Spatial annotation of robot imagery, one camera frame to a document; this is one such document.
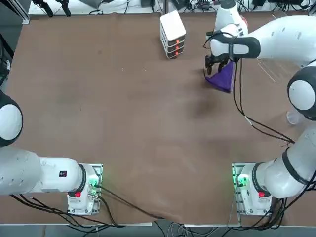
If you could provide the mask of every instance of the stacked container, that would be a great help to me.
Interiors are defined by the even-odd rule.
[[[167,58],[183,53],[186,29],[177,11],[160,17],[160,40]]]

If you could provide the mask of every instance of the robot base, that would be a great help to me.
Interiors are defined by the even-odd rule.
[[[75,215],[93,215],[100,212],[100,188],[94,185],[102,185],[102,164],[82,164],[86,171],[86,182],[81,193],[74,197],[67,195],[68,212]]]
[[[269,211],[272,196],[261,197],[252,182],[254,163],[233,163],[237,209],[241,215],[263,216]]]

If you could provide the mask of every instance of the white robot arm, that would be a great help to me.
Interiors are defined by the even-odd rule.
[[[101,185],[102,165],[38,157],[8,146],[19,137],[22,127],[20,107],[0,90],[0,195],[65,192],[72,214],[98,213],[100,190],[94,185]]]
[[[287,16],[247,34],[246,21],[234,1],[224,1],[216,16],[215,30],[206,34],[211,56],[206,67],[239,58],[271,58],[297,63],[301,69],[289,81],[291,104],[306,118],[316,119],[316,18]],[[270,162],[247,164],[237,183],[246,215],[264,215],[272,196],[299,194],[316,170],[316,127],[307,128],[298,141]]]

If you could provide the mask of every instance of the brown table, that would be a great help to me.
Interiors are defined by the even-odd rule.
[[[271,13],[244,14],[252,31]],[[39,156],[103,163],[103,184],[141,208],[187,224],[226,224],[233,198],[232,162],[268,161],[284,143],[252,129],[231,94],[203,79],[214,14],[182,15],[184,54],[168,60],[159,40],[159,15],[33,18],[23,26],[7,94],[24,113],[16,146]],[[243,106],[250,116],[297,139],[286,85],[297,68],[243,62]],[[65,194],[37,195],[67,209]],[[118,223],[152,219],[108,196]],[[285,225],[316,225],[315,194],[286,213]],[[52,214],[0,197],[1,223],[63,223]],[[105,209],[95,218],[108,222]],[[242,218],[242,224],[254,218]],[[238,224],[234,205],[230,224]]]

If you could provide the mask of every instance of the purple cloth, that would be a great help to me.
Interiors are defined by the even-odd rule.
[[[213,76],[205,76],[205,79],[216,89],[230,93],[232,90],[233,79],[233,62],[229,62],[224,66],[221,72],[215,73]]]

